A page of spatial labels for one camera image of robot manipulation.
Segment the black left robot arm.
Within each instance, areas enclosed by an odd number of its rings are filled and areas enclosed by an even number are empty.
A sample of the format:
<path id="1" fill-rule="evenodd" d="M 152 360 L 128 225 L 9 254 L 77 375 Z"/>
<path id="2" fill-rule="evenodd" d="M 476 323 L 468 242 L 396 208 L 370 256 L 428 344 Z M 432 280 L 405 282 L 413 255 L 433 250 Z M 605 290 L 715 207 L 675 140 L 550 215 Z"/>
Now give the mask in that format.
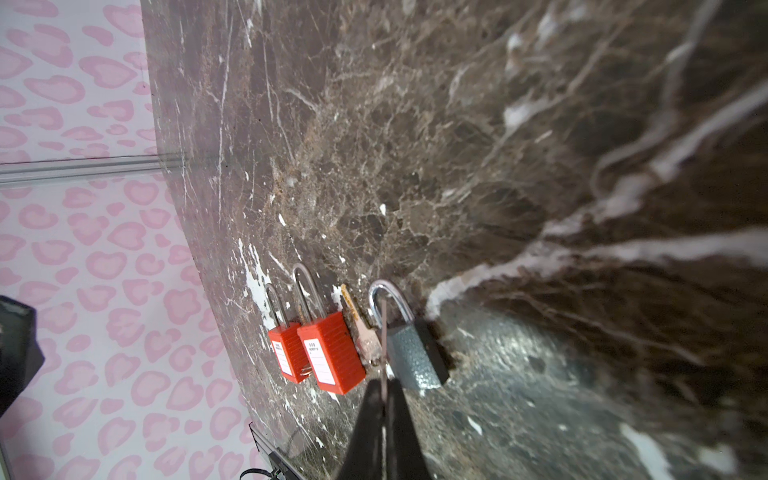
<path id="1" fill-rule="evenodd" d="M 1 415 L 29 386 L 45 356 L 37 340 L 35 308 L 1 297 Z"/>

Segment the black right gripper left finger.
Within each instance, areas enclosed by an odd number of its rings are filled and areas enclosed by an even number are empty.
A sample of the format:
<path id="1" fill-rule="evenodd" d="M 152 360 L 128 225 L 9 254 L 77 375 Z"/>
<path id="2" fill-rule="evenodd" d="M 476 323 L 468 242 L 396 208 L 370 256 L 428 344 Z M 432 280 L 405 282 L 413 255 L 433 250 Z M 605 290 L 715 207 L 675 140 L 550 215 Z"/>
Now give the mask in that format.
<path id="1" fill-rule="evenodd" d="M 381 381 L 368 382 L 338 480 L 383 478 L 384 400 Z"/>

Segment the silver key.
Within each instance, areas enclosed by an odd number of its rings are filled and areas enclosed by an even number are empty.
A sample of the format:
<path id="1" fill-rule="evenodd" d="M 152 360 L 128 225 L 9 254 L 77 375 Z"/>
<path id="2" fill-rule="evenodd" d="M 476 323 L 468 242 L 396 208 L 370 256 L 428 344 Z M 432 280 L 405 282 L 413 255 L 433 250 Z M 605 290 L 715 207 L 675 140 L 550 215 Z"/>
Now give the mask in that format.
<path id="1" fill-rule="evenodd" d="M 381 344 L 382 344 L 382 361 L 381 361 L 381 391 L 382 402 L 386 404 L 388 397 L 388 343 L 387 343 L 387 328 L 388 328 L 388 313 L 389 307 L 386 300 L 379 302 L 380 314 L 382 320 L 381 326 Z"/>

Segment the red padlock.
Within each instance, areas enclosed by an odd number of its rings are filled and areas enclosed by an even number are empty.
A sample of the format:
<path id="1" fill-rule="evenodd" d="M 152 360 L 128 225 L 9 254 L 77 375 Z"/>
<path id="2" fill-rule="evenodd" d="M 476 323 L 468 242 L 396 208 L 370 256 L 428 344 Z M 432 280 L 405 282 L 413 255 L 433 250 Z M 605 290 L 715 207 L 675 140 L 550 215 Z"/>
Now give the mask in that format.
<path id="1" fill-rule="evenodd" d="M 300 262 L 293 265 L 294 285 L 307 321 L 297 334 L 321 390 L 345 395 L 366 377 L 343 313 L 329 313 L 314 277 Z"/>
<path id="2" fill-rule="evenodd" d="M 276 326 L 268 332 L 272 348 L 278 361 L 281 374 L 290 382 L 300 384 L 311 373 L 311 364 L 304 350 L 298 329 L 301 324 L 289 322 L 279 294 L 269 283 L 265 286 L 267 304 L 275 315 Z"/>

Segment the small black padlock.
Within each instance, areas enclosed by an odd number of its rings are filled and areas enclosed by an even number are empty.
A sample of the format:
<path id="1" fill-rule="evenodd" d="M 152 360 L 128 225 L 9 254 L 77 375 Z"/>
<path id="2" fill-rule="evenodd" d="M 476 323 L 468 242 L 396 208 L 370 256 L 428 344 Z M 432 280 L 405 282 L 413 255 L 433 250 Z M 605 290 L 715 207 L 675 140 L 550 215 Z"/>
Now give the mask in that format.
<path id="1" fill-rule="evenodd" d="M 402 321 L 392 325 L 379 308 L 377 295 L 385 293 L 397 306 Z M 369 307 L 380 331 L 386 359 L 403 389 L 432 390 L 449 379 L 446 363 L 425 321 L 417 318 L 397 286 L 384 279 L 375 280 L 368 292 Z"/>

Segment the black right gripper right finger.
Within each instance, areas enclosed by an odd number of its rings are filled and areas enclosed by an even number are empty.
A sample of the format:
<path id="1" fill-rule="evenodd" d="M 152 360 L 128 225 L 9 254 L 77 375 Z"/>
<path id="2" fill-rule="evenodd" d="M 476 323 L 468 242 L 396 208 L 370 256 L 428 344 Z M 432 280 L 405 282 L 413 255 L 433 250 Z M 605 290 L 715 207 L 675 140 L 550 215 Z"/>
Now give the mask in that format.
<path id="1" fill-rule="evenodd" d="M 389 379 L 386 389 L 386 478 L 430 480 L 402 385 Z"/>

